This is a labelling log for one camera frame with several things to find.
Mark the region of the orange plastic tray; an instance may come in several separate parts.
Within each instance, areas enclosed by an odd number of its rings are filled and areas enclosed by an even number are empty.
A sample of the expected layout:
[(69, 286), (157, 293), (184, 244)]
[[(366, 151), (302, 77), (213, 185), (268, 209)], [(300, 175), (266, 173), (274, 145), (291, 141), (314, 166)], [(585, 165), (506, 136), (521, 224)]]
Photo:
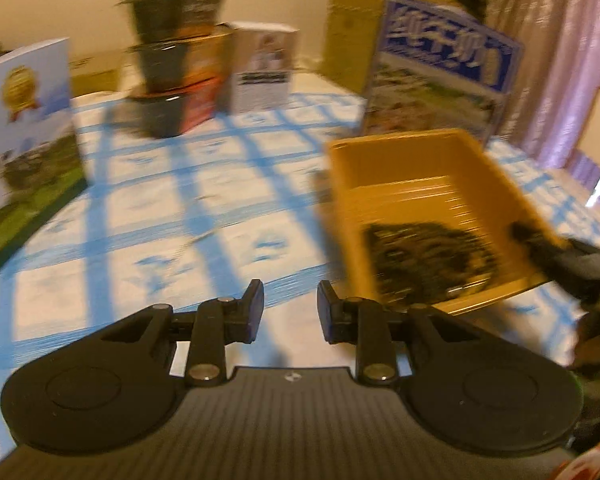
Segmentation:
[(550, 225), (481, 144), (462, 129), (380, 134), (326, 144), (332, 188), (332, 234), (351, 296), (379, 299), (364, 231), (372, 223), (437, 222), (477, 235), (498, 263), (493, 285), (440, 302), (449, 314), (496, 304), (546, 284), (527, 249), (512, 237), (515, 222), (557, 240)]

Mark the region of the blue checked tablecloth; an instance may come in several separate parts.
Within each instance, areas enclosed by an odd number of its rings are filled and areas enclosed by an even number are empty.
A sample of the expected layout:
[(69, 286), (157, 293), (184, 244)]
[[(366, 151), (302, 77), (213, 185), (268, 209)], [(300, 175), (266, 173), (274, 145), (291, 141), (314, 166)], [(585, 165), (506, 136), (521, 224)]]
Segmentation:
[[(317, 283), (340, 271), (326, 237), (326, 141), (356, 128), (357, 96), (296, 93), (282, 110), (218, 116), (185, 136), (146, 139), (116, 96), (78, 99), (90, 185), (0, 271), (0, 393), (20, 365), (166, 302), (178, 311), (258, 278), (256, 342), (230, 364), (343, 366), (326, 344)], [(0, 459), (12, 450), (0, 412)]]

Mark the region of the blue tall milk carton box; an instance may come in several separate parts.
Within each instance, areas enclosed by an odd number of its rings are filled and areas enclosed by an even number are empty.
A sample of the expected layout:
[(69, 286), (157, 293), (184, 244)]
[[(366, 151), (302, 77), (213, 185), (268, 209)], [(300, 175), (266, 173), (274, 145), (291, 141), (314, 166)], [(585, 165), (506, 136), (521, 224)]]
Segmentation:
[(452, 6), (386, 0), (368, 77), (365, 134), (498, 128), (524, 47)]

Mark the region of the bottom red noodle bowl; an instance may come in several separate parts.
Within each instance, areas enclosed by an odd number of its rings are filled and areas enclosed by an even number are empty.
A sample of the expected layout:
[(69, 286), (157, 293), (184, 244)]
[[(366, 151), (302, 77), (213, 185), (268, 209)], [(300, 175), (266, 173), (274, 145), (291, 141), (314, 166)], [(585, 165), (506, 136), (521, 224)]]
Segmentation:
[(210, 78), (161, 92), (136, 84), (114, 106), (110, 122), (148, 138), (181, 136), (214, 116), (221, 84), (220, 78)]

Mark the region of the pink patterned curtain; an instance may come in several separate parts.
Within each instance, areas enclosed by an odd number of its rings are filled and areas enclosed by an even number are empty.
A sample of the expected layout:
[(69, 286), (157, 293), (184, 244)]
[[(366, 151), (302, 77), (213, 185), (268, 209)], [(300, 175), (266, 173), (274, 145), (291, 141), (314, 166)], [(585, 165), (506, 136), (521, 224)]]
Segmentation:
[(565, 167), (600, 89), (600, 0), (489, 0), (486, 22), (524, 47), (498, 133)]

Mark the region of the middle orange noodle bowl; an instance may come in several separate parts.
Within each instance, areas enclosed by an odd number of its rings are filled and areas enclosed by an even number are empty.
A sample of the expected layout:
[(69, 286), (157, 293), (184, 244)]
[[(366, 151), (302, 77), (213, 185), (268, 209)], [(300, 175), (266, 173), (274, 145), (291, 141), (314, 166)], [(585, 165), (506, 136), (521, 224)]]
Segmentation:
[(228, 27), (216, 26), (208, 36), (136, 44), (130, 51), (140, 66), (145, 88), (162, 93), (209, 79), (223, 80), (230, 36)]

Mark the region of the small white product box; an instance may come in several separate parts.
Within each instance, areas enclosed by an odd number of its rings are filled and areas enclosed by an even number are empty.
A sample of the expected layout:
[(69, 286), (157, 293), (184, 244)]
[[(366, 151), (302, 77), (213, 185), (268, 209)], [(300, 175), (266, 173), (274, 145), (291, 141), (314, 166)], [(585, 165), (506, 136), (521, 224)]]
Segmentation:
[(229, 22), (230, 55), (222, 107), (245, 114), (284, 107), (289, 98), (299, 31), (279, 23)]

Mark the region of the brown cardboard box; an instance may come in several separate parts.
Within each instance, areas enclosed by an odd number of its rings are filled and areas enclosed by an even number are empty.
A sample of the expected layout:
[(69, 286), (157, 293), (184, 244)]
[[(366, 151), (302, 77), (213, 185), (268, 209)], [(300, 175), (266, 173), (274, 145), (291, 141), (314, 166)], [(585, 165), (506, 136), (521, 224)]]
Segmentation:
[(328, 0), (320, 74), (362, 96), (385, 0)]

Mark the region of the flat cardboard box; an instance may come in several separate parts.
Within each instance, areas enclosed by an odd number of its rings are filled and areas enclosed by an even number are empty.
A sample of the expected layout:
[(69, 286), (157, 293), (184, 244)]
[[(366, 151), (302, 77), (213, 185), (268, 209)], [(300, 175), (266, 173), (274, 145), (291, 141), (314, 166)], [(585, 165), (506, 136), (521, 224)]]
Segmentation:
[(99, 52), (69, 62), (72, 96), (85, 96), (94, 92), (114, 92), (120, 82), (124, 52), (122, 50)]

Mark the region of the top black noodle bowl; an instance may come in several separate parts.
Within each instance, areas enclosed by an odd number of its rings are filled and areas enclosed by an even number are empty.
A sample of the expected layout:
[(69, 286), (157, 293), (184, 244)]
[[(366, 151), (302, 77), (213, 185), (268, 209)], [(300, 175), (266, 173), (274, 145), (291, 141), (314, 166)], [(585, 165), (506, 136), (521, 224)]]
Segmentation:
[(209, 36), (225, 0), (120, 0), (141, 44)]

